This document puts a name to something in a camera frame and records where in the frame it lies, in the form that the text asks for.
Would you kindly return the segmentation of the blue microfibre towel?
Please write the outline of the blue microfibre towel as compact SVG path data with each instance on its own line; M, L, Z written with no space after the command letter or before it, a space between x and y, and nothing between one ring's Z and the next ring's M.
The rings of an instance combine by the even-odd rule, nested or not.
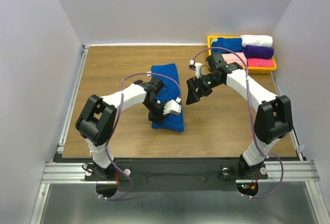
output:
M218 37L211 40L211 47L223 47L235 53L239 53L242 52L242 39Z

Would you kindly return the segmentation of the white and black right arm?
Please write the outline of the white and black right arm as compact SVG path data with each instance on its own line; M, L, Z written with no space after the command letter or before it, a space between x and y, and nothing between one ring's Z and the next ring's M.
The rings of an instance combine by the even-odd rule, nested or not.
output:
M206 59L208 74L202 73L203 65L191 60L189 68L195 76L187 80L187 105L207 97L213 88L222 84L232 88L248 102L253 140L238 159L238 175L248 178L256 173L269 156L273 146L293 129L291 101L286 95L277 96L252 79L237 63L228 63L221 53Z

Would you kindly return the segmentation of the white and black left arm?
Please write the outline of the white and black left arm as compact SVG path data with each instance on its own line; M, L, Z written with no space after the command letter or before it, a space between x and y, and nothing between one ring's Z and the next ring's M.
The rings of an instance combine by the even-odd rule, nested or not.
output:
M92 154L95 172L104 180L112 180L116 169L112 164L113 156L106 148L106 143L114 131L116 115L119 114L120 103L122 110L136 104L143 104L148 110L148 119L157 124L162 124L165 103L157 100L156 96L164 88L164 83L158 77L149 82L137 80L122 92L98 97L92 95L88 98L77 122L76 129L85 139Z

